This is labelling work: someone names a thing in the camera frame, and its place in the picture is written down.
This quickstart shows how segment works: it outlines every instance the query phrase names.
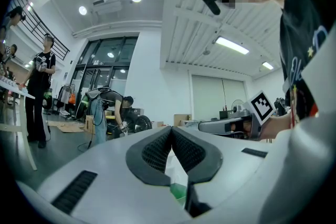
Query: black metal railing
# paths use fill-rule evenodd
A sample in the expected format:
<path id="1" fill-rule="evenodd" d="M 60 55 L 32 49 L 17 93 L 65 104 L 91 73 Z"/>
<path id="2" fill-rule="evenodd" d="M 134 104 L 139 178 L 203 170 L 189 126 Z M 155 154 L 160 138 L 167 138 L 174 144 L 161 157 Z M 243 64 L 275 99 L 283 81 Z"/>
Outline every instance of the black metal railing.
<path id="1" fill-rule="evenodd" d="M 15 8 L 16 6 L 21 6 L 23 8 L 24 14 L 26 15 L 26 20 L 22 24 L 31 32 L 31 34 L 42 44 L 45 39 L 45 34 L 49 33 L 54 38 L 54 45 L 52 47 L 52 52 L 61 60 L 64 60 L 67 53 L 70 51 L 54 34 L 50 29 L 43 23 L 37 13 L 34 11 L 33 7 L 30 7 L 30 1 L 28 0 L 12 0 L 9 5 L 9 10 Z"/>

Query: orange bag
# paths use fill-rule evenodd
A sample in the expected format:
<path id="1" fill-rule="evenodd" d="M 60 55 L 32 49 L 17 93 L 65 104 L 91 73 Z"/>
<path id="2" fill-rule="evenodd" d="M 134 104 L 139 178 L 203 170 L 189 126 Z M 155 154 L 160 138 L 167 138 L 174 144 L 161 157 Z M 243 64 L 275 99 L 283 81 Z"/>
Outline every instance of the orange bag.
<path id="1" fill-rule="evenodd" d="M 76 103 L 76 96 L 74 93 L 72 93 L 69 99 L 69 104 L 75 104 L 75 103 Z"/>

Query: jeans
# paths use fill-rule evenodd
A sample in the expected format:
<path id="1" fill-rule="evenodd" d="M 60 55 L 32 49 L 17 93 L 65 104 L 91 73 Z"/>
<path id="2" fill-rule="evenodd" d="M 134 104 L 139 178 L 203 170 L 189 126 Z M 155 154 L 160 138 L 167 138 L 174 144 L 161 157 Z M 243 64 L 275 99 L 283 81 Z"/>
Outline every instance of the jeans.
<path id="1" fill-rule="evenodd" d="M 26 116 L 27 116 L 27 131 L 30 138 L 45 141 L 46 134 L 42 119 L 42 103 L 44 91 L 40 85 L 28 85 L 28 93 L 35 99 L 26 97 Z"/>
<path id="2" fill-rule="evenodd" d="M 94 116 L 93 123 L 95 124 L 94 130 L 96 133 L 96 145 L 106 141 L 107 123 L 102 105 L 103 101 L 100 99 L 100 97 L 97 97 L 92 101 L 90 109 L 90 115 Z"/>

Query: floor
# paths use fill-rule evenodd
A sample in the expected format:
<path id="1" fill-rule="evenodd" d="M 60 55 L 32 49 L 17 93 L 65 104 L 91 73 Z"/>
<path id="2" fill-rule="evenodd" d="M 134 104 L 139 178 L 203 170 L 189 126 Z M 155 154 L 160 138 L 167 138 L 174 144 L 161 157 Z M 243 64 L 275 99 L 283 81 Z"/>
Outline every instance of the floor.
<path id="1" fill-rule="evenodd" d="M 2 111 L 2 102 L 0 102 L 0 111 Z M 13 108 L 7 109 L 7 122 L 12 124 L 16 121 L 19 124 L 18 105 L 16 113 Z M 48 120 L 65 121 L 58 115 L 49 115 Z M 0 122 L 3 123 L 3 115 L 0 116 Z M 47 140 L 50 138 L 47 126 L 45 124 L 45 133 Z M 77 149 L 80 144 L 89 142 L 91 135 L 85 132 L 81 133 L 63 133 L 57 127 L 50 127 L 51 140 L 47 142 L 46 148 L 38 148 L 37 142 L 30 143 L 31 154 L 33 155 L 37 171 L 33 171 L 26 153 L 24 151 L 22 134 L 2 132 L 0 133 L 0 142 L 2 143 L 5 158 L 12 170 L 16 180 L 20 180 L 36 190 L 39 185 L 57 169 L 76 158 L 81 154 Z M 79 149 L 85 151 L 87 145 L 80 146 Z"/>

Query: table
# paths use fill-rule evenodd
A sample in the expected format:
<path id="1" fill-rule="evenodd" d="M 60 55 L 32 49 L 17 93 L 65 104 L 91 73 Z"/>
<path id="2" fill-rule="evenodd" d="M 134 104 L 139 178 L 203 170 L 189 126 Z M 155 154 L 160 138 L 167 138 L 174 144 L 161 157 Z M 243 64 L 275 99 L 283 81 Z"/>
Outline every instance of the table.
<path id="1" fill-rule="evenodd" d="M 17 125 L 8 125 L 8 124 L 6 124 L 6 121 L 5 121 L 4 124 L 0 124 L 0 131 L 5 131 L 5 132 L 21 132 L 22 133 L 24 148 L 25 148 L 27 157 L 29 159 L 31 167 L 33 168 L 34 171 L 36 171 L 37 167 L 35 165 L 35 162 L 34 162 L 33 157 L 31 155 L 32 153 L 30 152 L 30 148 L 29 148 L 29 145 L 28 145 L 28 139 L 27 139 L 27 136 L 28 136 L 28 133 L 27 133 L 27 117 L 26 117 L 26 110 L 25 110 L 25 97 L 32 98 L 32 99 L 35 99 L 35 97 L 32 96 L 32 95 L 30 95 L 30 94 L 28 94 L 28 93 L 26 93 L 26 92 L 20 91 L 17 87 L 13 87 L 13 86 L 11 86 L 11 85 L 9 85 L 6 82 L 1 81 L 1 80 L 0 80 L 0 87 L 5 88 L 5 89 L 7 89 L 9 91 L 16 92 L 16 93 L 20 94 L 19 115 L 20 115 L 20 123 L 21 123 L 20 126 L 17 126 Z M 7 107 L 7 100 L 5 100 L 4 109 L 6 107 Z"/>

